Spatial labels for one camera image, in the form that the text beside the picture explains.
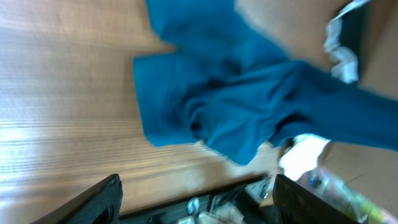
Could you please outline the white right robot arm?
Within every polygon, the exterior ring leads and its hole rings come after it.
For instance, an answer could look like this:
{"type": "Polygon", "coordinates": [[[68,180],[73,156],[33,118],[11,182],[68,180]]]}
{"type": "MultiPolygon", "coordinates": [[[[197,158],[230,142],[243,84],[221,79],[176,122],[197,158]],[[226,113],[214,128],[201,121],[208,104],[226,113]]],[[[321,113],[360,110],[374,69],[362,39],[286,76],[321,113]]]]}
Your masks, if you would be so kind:
{"type": "Polygon", "coordinates": [[[313,134],[301,134],[293,138],[293,145],[287,147],[279,159],[283,174],[293,181],[318,166],[318,157],[331,141],[313,134]]]}

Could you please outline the blue t-shirt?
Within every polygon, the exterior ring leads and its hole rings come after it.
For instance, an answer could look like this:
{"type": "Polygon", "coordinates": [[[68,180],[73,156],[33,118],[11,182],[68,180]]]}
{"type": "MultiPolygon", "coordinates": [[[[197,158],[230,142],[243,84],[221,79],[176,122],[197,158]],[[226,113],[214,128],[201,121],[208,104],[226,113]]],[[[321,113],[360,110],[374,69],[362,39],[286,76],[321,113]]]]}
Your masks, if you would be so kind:
{"type": "Polygon", "coordinates": [[[246,165],[264,142],[301,134],[397,149],[397,102],[291,59],[233,1],[147,1],[150,24],[176,51],[135,58],[145,137],[203,141],[246,165]]]}

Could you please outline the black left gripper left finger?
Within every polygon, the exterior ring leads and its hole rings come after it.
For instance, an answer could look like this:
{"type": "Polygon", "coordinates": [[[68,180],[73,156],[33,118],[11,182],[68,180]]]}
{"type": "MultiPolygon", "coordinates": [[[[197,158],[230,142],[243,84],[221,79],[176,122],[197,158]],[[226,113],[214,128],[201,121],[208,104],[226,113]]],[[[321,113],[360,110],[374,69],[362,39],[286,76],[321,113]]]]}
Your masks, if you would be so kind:
{"type": "Polygon", "coordinates": [[[123,187],[111,174],[33,224],[118,224],[123,187]]]}

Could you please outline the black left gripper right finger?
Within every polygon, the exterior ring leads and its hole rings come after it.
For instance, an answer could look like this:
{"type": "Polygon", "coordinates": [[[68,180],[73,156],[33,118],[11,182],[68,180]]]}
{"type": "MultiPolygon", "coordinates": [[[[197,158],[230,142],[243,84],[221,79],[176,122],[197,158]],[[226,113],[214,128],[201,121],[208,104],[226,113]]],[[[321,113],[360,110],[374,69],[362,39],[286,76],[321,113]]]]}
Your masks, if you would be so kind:
{"type": "Polygon", "coordinates": [[[272,196],[283,224],[359,224],[282,174],[275,177],[272,196]]]}

